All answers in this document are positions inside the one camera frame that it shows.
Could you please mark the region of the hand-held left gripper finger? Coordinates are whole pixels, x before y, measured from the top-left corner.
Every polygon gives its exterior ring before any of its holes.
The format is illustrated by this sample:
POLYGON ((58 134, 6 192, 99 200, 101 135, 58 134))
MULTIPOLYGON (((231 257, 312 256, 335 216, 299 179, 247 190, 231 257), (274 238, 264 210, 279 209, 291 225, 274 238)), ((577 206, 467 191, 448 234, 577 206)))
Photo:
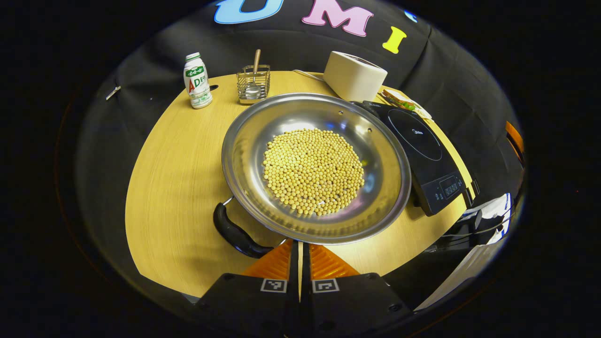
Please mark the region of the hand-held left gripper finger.
POLYGON ((204 336, 287 338, 298 319, 298 242, 284 240, 240 274, 222 274, 195 304, 204 336))
POLYGON ((324 246, 303 244, 300 335, 378 338, 414 312, 377 273, 359 274, 324 246))

